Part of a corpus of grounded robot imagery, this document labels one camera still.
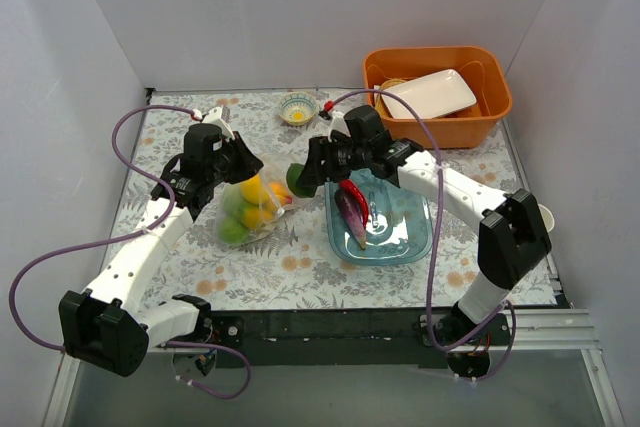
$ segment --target table surface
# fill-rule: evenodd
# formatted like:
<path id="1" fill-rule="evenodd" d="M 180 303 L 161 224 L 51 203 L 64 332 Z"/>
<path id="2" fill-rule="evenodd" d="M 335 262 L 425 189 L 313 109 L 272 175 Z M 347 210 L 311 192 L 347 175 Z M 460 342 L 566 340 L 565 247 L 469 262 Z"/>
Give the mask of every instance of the table surface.
<path id="1" fill-rule="evenodd" d="M 310 91 L 322 105 L 343 93 L 340 89 Z M 308 140 L 326 133 L 315 118 L 303 127 L 291 127 L 276 114 L 283 92 L 213 94 L 156 94 L 152 104 L 198 108 L 226 105 L 230 124 L 258 156 L 276 154 L 304 163 Z M 346 105 L 357 106 L 363 97 Z M 182 150 L 182 138 L 192 123 L 187 115 L 147 113 L 134 162 L 159 175 L 163 165 Z M 500 126 L 473 150 L 447 150 L 444 160 L 490 187 L 513 191 L 520 186 Z M 113 235 L 130 232 L 149 199 L 152 183 L 131 173 L 125 185 Z M 216 189 L 219 199 L 222 186 Z M 175 245 L 149 285 L 143 304 L 154 307 L 178 293 L 197 295 L 217 310 L 297 308 L 416 307 L 424 305 L 428 254 L 420 261 L 384 267 L 355 266 L 340 260 L 327 236 L 323 189 L 304 207 L 287 212 L 269 237 L 237 249 L 220 250 L 214 228 L 217 200 Z M 430 204 L 432 218 L 436 208 Z M 107 253 L 111 259 L 119 246 Z M 453 305 L 478 272 L 477 237 L 461 221 L 445 212 L 434 284 L 434 305 Z M 515 304 L 555 304 L 543 261 L 514 289 Z"/>

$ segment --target purple eggplant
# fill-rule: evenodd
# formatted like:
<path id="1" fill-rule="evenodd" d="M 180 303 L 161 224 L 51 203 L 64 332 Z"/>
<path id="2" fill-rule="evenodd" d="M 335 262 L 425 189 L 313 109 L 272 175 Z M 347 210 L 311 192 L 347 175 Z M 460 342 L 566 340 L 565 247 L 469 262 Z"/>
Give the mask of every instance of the purple eggplant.
<path id="1" fill-rule="evenodd" d="M 362 225 L 362 214 L 358 209 L 358 201 L 342 189 L 338 189 L 334 196 L 338 210 L 347 223 L 349 230 L 362 249 L 367 248 L 367 231 Z"/>

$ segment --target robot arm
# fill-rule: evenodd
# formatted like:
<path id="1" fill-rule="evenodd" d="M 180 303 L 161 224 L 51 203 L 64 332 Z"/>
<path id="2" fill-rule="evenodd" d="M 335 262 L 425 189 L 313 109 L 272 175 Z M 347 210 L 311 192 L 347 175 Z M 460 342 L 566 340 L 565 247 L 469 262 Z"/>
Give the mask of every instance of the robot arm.
<path id="1" fill-rule="evenodd" d="M 535 197 L 524 189 L 507 194 L 479 184 L 407 139 L 394 140 L 370 106 L 333 113 L 329 136 L 310 139 L 298 186 L 313 189 L 369 168 L 376 177 L 435 201 L 442 168 L 444 208 L 478 234 L 480 273 L 444 322 L 445 341 L 456 341 L 481 323 L 513 287 L 551 251 Z"/>
<path id="2" fill-rule="evenodd" d="M 140 304 L 175 242 L 213 199 L 214 188 L 222 182 L 247 180 L 262 168 L 222 113 L 221 108 L 213 109 L 202 123 L 191 125 L 183 153 L 165 166 L 161 178 L 172 186 L 176 198 L 166 221 L 125 244 L 82 293 L 69 291 L 62 298 L 58 310 L 69 355 L 128 376 L 150 345 L 184 335 L 193 341 L 208 338 L 204 318 L 211 307 L 207 302 L 177 295 L 145 312 L 140 312 Z M 157 185 L 136 230 L 146 230 L 168 206 L 168 193 Z"/>

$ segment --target orange plastic basin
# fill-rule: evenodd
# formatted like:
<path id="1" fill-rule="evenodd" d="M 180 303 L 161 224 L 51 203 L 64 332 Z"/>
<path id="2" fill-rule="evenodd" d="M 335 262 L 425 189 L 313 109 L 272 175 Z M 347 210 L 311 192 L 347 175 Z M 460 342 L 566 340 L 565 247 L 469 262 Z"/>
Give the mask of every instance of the orange plastic basin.
<path id="1" fill-rule="evenodd" d="M 474 46 L 382 49 L 371 52 L 363 63 L 367 88 L 390 79 L 411 80 L 445 69 L 458 71 L 478 103 L 425 122 L 443 149 L 477 147 L 498 120 L 509 113 L 513 103 L 498 60 L 490 52 Z M 368 100 L 375 105 L 373 94 Z M 433 147 L 415 120 L 393 119 L 385 107 L 378 107 L 378 112 L 393 137 L 406 137 L 426 148 Z"/>

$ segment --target lemon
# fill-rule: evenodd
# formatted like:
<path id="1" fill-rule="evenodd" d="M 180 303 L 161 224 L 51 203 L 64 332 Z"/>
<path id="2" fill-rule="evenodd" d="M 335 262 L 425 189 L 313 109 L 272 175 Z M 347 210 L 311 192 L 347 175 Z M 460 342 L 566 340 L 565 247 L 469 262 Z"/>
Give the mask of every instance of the lemon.
<path id="1" fill-rule="evenodd" d="M 266 222 L 273 220 L 273 214 L 267 209 L 251 206 L 242 212 L 240 222 L 249 230 L 258 230 Z"/>
<path id="2" fill-rule="evenodd" d="M 240 184 L 240 192 L 244 200 L 252 204 L 260 205 L 269 200 L 267 189 L 262 186 L 260 175 L 254 175 L 249 180 L 245 180 Z"/>

